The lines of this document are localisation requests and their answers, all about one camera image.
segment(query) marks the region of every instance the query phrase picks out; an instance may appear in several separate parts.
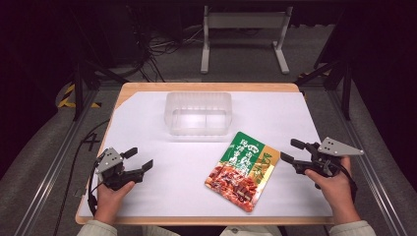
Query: black cable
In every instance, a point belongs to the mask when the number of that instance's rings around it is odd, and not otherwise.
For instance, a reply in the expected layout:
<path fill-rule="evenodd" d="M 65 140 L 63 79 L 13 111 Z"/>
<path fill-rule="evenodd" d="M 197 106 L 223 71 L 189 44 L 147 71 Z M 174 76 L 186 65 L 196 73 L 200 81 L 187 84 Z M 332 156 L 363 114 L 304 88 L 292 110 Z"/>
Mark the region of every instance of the black cable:
<path fill-rule="evenodd" d="M 58 228 L 59 228 L 59 224 L 61 223 L 62 213 L 64 212 L 65 202 L 67 201 L 68 192 L 70 190 L 71 181 L 73 179 L 74 167 L 75 167 L 76 160 L 77 160 L 77 157 L 78 157 L 78 153 L 80 152 L 81 146 L 90 137 L 92 132 L 94 132 L 100 126 L 104 125 L 105 123 L 107 123 L 109 121 L 110 121 L 110 119 L 105 120 L 105 121 L 101 122 L 100 124 L 96 125 L 94 128 L 92 128 L 89 131 L 89 133 L 80 141 L 80 144 L 77 147 L 77 151 L 74 155 L 73 163 L 71 165 L 70 176 L 68 177 L 68 181 L 67 181 L 67 187 L 65 189 L 64 200 L 62 201 L 61 209 L 59 210 L 59 214 L 58 214 L 58 219 L 57 219 L 56 224 L 55 224 L 55 231 L 54 231 L 54 234 L 53 234 L 54 236 L 56 236 L 57 233 L 58 233 Z"/>

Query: white metal stand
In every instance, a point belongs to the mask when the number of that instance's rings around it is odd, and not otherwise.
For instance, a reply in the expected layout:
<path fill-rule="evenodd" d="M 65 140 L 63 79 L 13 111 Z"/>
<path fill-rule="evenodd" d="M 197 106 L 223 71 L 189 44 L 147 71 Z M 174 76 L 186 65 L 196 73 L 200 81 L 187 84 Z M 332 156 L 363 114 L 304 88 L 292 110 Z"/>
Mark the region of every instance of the white metal stand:
<path fill-rule="evenodd" d="M 288 29 L 292 7 L 285 12 L 272 13 L 217 13 L 209 12 L 205 6 L 202 74 L 209 72 L 209 29 L 280 29 L 279 40 L 273 41 L 272 46 L 278 59 L 282 74 L 288 74 L 289 69 L 282 53 L 282 43 Z"/>

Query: green food package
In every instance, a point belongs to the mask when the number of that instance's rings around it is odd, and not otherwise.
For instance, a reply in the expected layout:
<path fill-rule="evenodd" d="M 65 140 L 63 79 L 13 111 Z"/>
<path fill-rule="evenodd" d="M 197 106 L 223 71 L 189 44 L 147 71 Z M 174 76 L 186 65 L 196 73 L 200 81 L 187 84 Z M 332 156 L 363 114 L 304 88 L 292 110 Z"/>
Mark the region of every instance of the green food package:
<path fill-rule="evenodd" d="M 205 184 L 251 212 L 279 158 L 278 150 L 238 132 Z"/>

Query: clear plastic container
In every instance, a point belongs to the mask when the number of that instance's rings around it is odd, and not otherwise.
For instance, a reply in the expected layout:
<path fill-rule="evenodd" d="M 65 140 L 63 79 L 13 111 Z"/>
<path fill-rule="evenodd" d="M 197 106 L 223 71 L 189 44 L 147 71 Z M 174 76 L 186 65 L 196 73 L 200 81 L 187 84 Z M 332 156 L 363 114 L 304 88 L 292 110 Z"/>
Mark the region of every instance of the clear plastic container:
<path fill-rule="evenodd" d="M 231 95 L 215 91 L 170 92 L 164 116 L 171 135 L 226 135 L 232 121 Z"/>

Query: person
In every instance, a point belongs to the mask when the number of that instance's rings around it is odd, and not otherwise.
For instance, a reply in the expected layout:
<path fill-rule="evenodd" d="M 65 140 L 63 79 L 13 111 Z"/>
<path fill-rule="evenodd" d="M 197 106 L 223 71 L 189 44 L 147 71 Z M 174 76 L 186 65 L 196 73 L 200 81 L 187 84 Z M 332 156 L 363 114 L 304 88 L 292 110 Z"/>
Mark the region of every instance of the person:
<path fill-rule="evenodd" d="M 341 158 L 341 164 L 349 172 L 351 171 L 350 157 Z M 305 174 L 318 184 L 328 201 L 334 220 L 334 227 L 330 230 L 331 236 L 373 236 L 374 229 L 367 221 L 359 216 L 353 204 L 348 178 L 340 172 L 332 178 L 325 178 L 313 170 L 307 169 Z M 78 236 L 100 235 L 115 236 L 116 228 L 113 227 L 116 214 L 122 205 L 123 198 L 134 188 L 135 183 L 129 182 L 118 191 L 108 189 L 104 185 L 97 187 L 98 205 L 93 220 L 82 227 Z M 157 226 L 143 226 L 145 236 L 179 236 L 174 232 Z M 220 236 L 280 236 L 277 227 L 266 226 L 227 226 Z"/>

